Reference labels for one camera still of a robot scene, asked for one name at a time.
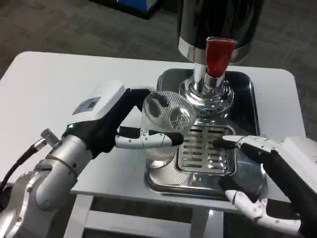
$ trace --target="red tap handle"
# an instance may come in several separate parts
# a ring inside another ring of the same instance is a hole
[[[207,74],[220,77],[230,64],[236,41],[215,37],[208,37],[206,41]]]

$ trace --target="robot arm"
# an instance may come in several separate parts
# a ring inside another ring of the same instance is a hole
[[[317,143],[300,137],[283,142],[257,136],[224,136],[214,147],[240,148],[249,158],[263,165],[266,173],[292,202],[300,220],[267,215],[268,199],[252,202],[242,191],[226,189],[227,198],[244,215],[261,226],[283,233],[316,237],[317,222]]]
[[[61,140],[45,130],[41,145],[47,142],[53,149],[14,184],[9,204],[0,213],[0,238],[46,237],[58,207],[78,176],[101,152],[107,153],[114,146],[143,149],[182,144],[179,133],[119,127],[134,106],[142,109],[150,93],[148,89],[125,89],[120,82],[110,82],[80,103]],[[156,100],[162,106],[169,105],[164,97]]]

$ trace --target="clear glass cup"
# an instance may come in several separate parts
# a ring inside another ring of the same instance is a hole
[[[152,92],[143,102],[141,129],[186,135],[196,121],[196,110],[183,96],[170,91]],[[153,162],[169,161],[178,146],[143,150]]]

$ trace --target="drip tray grate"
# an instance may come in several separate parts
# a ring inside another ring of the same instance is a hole
[[[233,134],[233,129],[226,126],[193,126],[179,147],[179,168],[186,172],[232,174],[236,167],[234,150],[214,148],[212,142]]]

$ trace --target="white robotic hand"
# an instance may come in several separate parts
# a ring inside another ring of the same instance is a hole
[[[178,146],[184,138],[180,133],[143,131],[120,126],[133,107],[142,110],[143,101],[150,94],[162,107],[168,107],[166,97],[149,89],[126,89],[119,81],[109,81],[95,90],[75,109],[63,137],[74,135],[84,141],[96,157],[114,146],[128,149]],[[159,116],[159,110],[150,113]]]
[[[283,233],[316,237],[317,223],[317,143],[300,137],[287,137],[283,142],[258,136],[223,136],[214,147],[240,148],[250,159],[263,164],[266,173],[292,202],[300,220],[270,217],[268,199],[250,200],[239,189],[225,189],[227,198],[246,217],[257,224]]]

